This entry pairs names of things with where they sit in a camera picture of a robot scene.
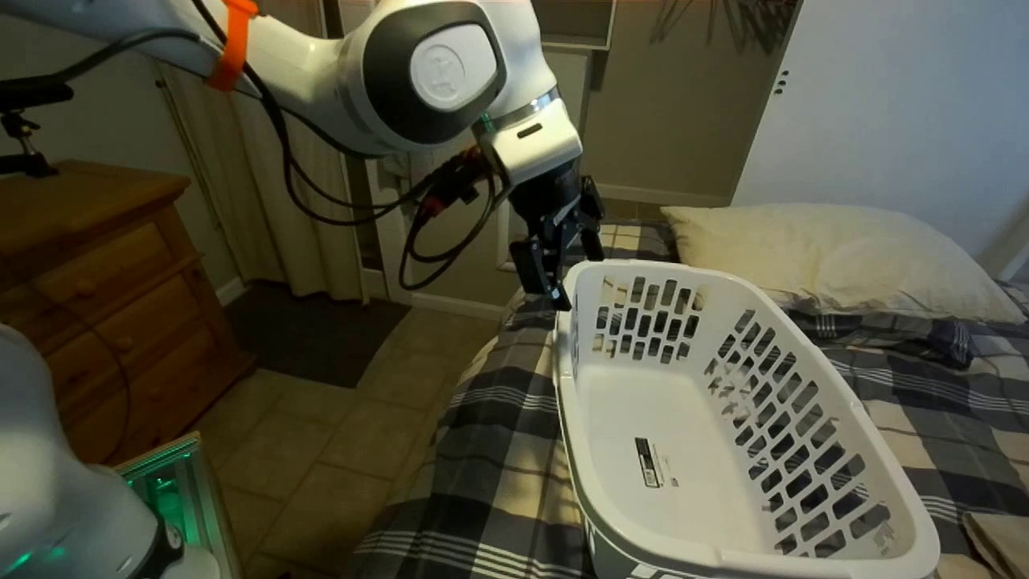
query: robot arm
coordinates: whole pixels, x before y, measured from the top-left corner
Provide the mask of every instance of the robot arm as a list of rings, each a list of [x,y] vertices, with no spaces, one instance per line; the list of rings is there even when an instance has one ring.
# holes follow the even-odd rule
[[[205,76],[223,41],[193,3],[226,29],[214,0],[0,0],[0,13],[105,41],[193,33],[201,41],[160,38],[144,51]],[[527,0],[384,0],[340,41],[257,15],[248,65],[282,111],[345,151],[426,151],[473,130],[532,230],[511,248],[520,282],[565,305],[559,252],[579,219],[599,219],[599,199],[579,176],[582,143]],[[257,96],[248,76],[235,91]],[[179,555],[116,473],[74,459],[31,345],[0,328],[0,359],[0,576],[204,576],[209,564]]]
[[[226,29],[218,0],[196,3]],[[166,38],[144,51],[204,76],[223,51],[193,0],[0,0],[0,13],[105,41],[188,29],[201,41]],[[282,111],[345,151],[427,151],[473,130],[532,230],[511,248],[520,282],[565,301],[557,268],[579,234],[582,143],[557,96],[532,0],[384,0],[346,38],[254,15],[248,65]]]

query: white laundry basket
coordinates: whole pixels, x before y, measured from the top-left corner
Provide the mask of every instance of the white laundry basket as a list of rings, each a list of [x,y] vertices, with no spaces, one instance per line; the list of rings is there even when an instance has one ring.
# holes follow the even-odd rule
[[[557,385],[602,576],[930,576],[935,527],[832,364],[757,288],[565,277]]]

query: plaid blanket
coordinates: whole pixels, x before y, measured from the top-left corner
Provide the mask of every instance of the plaid blanket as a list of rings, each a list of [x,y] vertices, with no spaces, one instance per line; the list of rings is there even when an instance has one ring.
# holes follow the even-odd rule
[[[624,239],[632,241],[612,254],[670,258],[651,244],[661,232]],[[1029,514],[1029,326],[810,312],[793,323],[853,382],[924,496],[944,550],[939,576],[987,576],[960,514]],[[559,441],[549,328],[542,301],[511,312],[465,371],[433,459],[346,576],[594,576]]]

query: white pillow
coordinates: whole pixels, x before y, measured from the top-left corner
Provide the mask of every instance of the white pillow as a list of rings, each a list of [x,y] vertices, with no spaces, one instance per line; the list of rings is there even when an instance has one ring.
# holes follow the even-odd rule
[[[686,263],[753,281],[784,308],[1025,323],[954,241],[899,211],[776,202],[661,216]]]

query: basket label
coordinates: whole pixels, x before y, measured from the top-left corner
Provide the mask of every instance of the basket label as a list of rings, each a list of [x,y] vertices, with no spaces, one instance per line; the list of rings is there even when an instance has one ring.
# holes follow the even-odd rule
[[[639,477],[646,490],[661,490],[661,470],[657,463],[657,444],[646,437],[632,437],[636,444],[636,459],[639,459]]]

